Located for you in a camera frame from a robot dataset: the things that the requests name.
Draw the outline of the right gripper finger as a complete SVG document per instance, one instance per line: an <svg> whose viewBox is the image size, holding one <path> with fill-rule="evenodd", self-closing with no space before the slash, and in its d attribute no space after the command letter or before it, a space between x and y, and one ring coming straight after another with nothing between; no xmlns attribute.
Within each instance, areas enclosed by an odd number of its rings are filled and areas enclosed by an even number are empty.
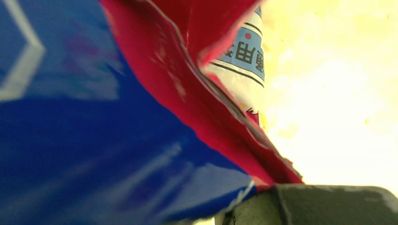
<svg viewBox="0 0 398 225"><path fill-rule="evenodd" d="M275 185L215 217L217 225L397 225L398 199L376 186Z"/></svg>

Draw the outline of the pink pet food bag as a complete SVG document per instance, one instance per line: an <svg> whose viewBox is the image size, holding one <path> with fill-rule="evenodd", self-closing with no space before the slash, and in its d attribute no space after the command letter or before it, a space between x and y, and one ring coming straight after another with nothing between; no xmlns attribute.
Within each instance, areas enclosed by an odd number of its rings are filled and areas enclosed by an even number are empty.
<svg viewBox="0 0 398 225"><path fill-rule="evenodd" d="M302 183L204 67L259 0L3 0L0 222L161 225Z"/></svg>

